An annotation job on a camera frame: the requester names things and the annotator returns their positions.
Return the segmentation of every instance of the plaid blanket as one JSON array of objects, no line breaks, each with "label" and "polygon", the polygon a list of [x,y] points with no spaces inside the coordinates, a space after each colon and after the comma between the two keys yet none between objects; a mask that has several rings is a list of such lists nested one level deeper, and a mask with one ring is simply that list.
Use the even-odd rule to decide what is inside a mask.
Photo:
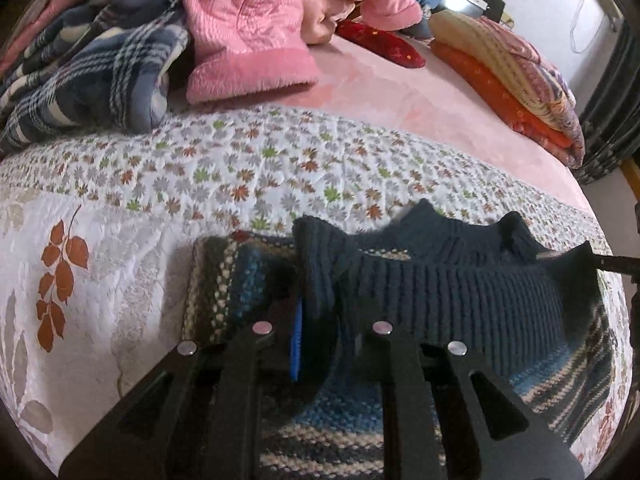
[{"label": "plaid blanket", "polygon": [[23,52],[0,87],[0,156],[84,126],[145,133],[189,40],[182,0],[87,0]]}]

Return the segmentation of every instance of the white floral bedspread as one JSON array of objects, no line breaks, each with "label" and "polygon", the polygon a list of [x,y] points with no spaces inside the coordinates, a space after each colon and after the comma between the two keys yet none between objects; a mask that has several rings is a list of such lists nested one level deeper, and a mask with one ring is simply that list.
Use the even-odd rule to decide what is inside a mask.
[{"label": "white floral bedspread", "polygon": [[[286,234],[304,213],[347,232],[374,229],[424,197],[475,223],[518,210],[550,248],[588,238],[609,253],[593,216],[501,170],[322,112],[174,110],[149,136],[33,146],[0,164],[0,396],[56,472],[178,342],[196,237]],[[630,384],[622,281],[601,278],[615,380],[573,446],[586,472],[609,445]]]}]

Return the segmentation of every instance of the red cloth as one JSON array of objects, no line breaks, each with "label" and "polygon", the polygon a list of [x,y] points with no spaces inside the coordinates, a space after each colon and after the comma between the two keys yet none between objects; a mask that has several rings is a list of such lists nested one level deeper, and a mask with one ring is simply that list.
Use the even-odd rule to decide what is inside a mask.
[{"label": "red cloth", "polygon": [[425,64],[424,58],[405,40],[366,23],[343,20],[338,23],[335,33],[405,68],[422,68]]}]

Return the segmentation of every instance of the knitted sweater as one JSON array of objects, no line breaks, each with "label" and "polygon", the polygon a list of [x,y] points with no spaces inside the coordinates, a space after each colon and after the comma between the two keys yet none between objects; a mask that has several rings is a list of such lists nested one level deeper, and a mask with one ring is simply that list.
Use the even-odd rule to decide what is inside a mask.
[{"label": "knitted sweater", "polygon": [[[537,260],[546,250],[518,213],[472,226],[425,200],[367,234],[304,217],[293,238],[203,238],[184,336],[226,339],[302,294],[303,377],[326,380],[311,402],[277,392],[267,403],[262,478],[382,478],[380,392],[350,380],[352,346],[335,360],[335,305],[358,297],[431,344],[457,339],[484,354],[570,444],[606,400],[612,351],[590,246]],[[338,341],[352,336],[340,323]]]}]

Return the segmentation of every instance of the metal screw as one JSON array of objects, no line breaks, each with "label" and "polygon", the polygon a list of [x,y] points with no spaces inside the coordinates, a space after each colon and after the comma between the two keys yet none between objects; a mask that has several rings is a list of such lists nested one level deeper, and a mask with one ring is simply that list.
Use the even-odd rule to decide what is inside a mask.
[{"label": "metal screw", "polygon": [[193,355],[196,353],[196,351],[198,350],[198,345],[196,345],[196,343],[194,343],[193,341],[182,341],[179,345],[178,345],[178,354],[180,355]]},{"label": "metal screw", "polygon": [[453,355],[462,357],[466,354],[466,345],[462,341],[451,341],[447,345],[447,350],[449,350]]},{"label": "metal screw", "polygon": [[269,335],[273,330],[273,325],[268,321],[258,321],[254,323],[254,334],[257,335]]},{"label": "metal screw", "polygon": [[373,332],[379,335],[389,335],[393,329],[394,326],[388,321],[377,321],[373,324]]}]

